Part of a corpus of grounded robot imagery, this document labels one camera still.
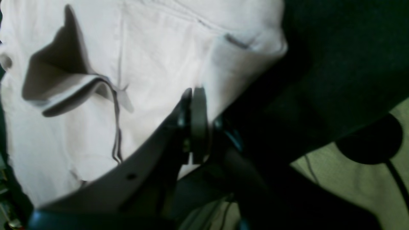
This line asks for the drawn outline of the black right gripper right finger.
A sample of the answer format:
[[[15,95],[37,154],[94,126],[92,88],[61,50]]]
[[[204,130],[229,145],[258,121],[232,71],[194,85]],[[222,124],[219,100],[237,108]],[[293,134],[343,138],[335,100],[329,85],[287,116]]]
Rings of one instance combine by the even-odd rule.
[[[380,230],[377,218],[289,166],[297,154],[281,143],[285,131],[271,118],[235,129],[224,116],[212,124],[210,162],[221,167],[234,193],[241,230]]]

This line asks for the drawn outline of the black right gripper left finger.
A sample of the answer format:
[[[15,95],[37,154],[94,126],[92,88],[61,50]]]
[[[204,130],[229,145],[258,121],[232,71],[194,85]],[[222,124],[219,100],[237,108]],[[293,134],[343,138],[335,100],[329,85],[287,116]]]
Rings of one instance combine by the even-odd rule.
[[[32,213],[28,230],[175,230],[170,217],[180,168],[188,163],[192,89],[122,164]]]

